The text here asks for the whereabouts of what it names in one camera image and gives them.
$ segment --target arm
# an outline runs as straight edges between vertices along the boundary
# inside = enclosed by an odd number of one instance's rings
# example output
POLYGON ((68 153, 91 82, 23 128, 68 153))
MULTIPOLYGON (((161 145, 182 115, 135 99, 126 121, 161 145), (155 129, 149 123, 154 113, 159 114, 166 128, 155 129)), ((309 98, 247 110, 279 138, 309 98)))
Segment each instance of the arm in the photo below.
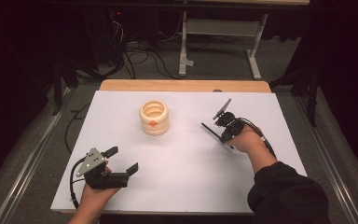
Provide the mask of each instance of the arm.
POLYGON ((92 224, 100 216, 109 199, 120 189, 92 189, 84 185, 80 205, 69 224, 92 224))
POLYGON ((261 168, 270 166, 277 162, 277 159, 269 153, 266 145, 252 128, 247 125, 235 138, 227 142, 230 147, 247 153, 255 173, 261 168))
POLYGON ((330 223, 328 200, 314 180, 277 161, 257 133, 245 126, 227 142, 247 153, 255 172, 248 204, 257 223, 330 223))

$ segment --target white tabletop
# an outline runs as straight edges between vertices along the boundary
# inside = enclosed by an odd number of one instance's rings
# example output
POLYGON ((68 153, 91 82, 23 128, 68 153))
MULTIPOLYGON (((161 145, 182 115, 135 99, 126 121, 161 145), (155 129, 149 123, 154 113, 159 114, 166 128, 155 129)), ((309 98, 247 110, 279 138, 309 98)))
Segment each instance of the white tabletop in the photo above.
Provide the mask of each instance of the white tabletop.
MULTIPOLYGON (((273 93, 96 91, 51 209, 74 212, 69 193, 73 165, 92 147, 103 152, 117 146, 108 166, 125 172, 139 162, 139 171, 109 201, 105 213, 252 213, 246 201, 254 184, 249 158, 201 126, 204 122, 217 133, 224 131, 212 117, 228 98, 227 111, 261 128, 277 158, 306 175, 273 93), (141 128, 139 108, 150 100, 160 100, 170 110, 170 128, 160 136, 141 128)), ((74 184, 78 200, 83 185, 74 184)))

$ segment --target table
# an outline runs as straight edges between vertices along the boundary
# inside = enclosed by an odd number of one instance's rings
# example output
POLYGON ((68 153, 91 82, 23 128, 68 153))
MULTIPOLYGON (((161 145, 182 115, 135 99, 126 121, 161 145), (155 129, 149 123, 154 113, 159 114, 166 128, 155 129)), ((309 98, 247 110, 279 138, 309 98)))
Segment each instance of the table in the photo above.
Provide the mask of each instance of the table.
MULTIPOLYGON (((94 96, 51 209, 74 212, 67 200, 73 164, 91 147, 105 151, 115 145, 118 154, 109 163, 114 171, 135 162, 140 168, 105 213, 252 214, 246 203, 254 183, 249 158, 200 125, 222 132, 212 127, 212 117, 228 97, 229 111, 259 125, 279 148, 277 157, 305 175, 276 96, 264 81, 106 80, 94 96), (216 89, 225 92, 212 92, 216 89), (142 102, 155 98, 170 109, 170 129, 161 136, 143 133, 137 115, 142 102)), ((82 184, 74 188, 80 197, 82 184)))
MULTIPOLYGON (((187 2, 216 2, 216 3, 239 3, 239 4, 262 4, 262 5, 294 5, 306 6, 310 0, 184 0, 187 2)), ((267 22, 267 13, 263 13, 260 21, 221 21, 188 19, 186 11, 183 12, 182 24, 182 47, 180 52, 179 75, 186 75, 186 67, 193 66, 194 62, 187 58, 186 40, 187 34, 195 35, 234 35, 254 38, 251 49, 246 50, 246 55, 251 65, 254 79, 261 79, 260 71, 255 60, 255 53, 260 43, 261 35, 267 22)))

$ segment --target table leg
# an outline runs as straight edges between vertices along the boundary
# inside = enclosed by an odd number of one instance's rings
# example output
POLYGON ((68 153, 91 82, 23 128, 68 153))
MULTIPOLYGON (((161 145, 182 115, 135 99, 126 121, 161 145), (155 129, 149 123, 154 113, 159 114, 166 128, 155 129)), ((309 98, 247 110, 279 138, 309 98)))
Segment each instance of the table leg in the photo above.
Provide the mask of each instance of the table leg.
POLYGON ((186 76, 186 67, 193 66, 193 61, 187 59, 186 38, 187 38, 187 12, 183 12, 182 22, 182 48, 180 51, 179 76, 186 76))
POLYGON ((258 70, 257 62, 255 60, 255 52, 257 51, 258 44, 260 43, 261 35, 263 34, 264 27, 266 26, 267 17, 269 14, 263 14, 260 25, 258 26, 257 33, 255 34, 255 43, 252 49, 247 50, 249 64, 251 65, 252 74, 254 79, 261 79, 260 71, 258 70))

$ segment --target stacked rings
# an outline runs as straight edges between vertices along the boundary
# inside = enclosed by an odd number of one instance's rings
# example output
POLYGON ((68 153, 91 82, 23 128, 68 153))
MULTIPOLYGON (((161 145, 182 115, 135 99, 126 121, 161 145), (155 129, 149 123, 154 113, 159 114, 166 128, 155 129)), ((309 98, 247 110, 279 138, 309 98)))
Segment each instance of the stacked rings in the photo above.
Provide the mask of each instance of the stacked rings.
POLYGON ((145 133, 160 135, 167 132, 169 123, 168 107, 161 101, 149 101, 139 109, 142 128, 145 133))

